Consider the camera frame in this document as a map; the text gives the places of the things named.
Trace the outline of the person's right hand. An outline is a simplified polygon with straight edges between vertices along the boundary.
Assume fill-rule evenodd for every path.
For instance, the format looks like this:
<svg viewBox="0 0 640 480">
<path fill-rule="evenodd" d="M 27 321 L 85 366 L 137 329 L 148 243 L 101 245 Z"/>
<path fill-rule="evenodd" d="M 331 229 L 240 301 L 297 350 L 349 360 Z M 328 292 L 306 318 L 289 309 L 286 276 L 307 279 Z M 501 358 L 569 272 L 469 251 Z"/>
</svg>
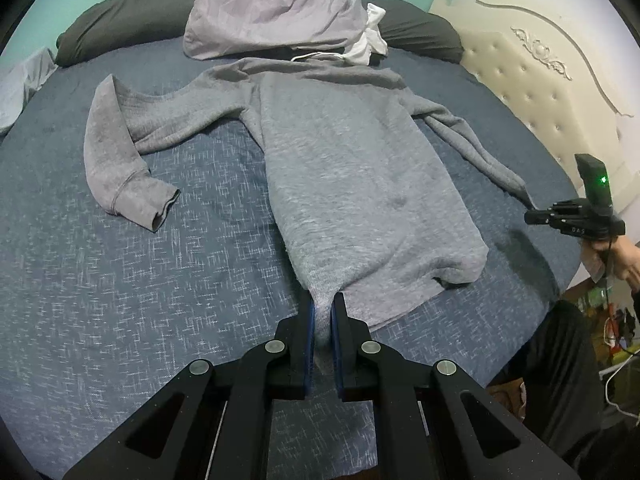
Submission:
<svg viewBox="0 0 640 480">
<path fill-rule="evenodd" d="M 582 241 L 582 263 L 590 274 L 598 273 L 608 260 L 619 280 L 625 281 L 633 290 L 639 289 L 640 248 L 626 235 L 614 240 Z"/>
</svg>

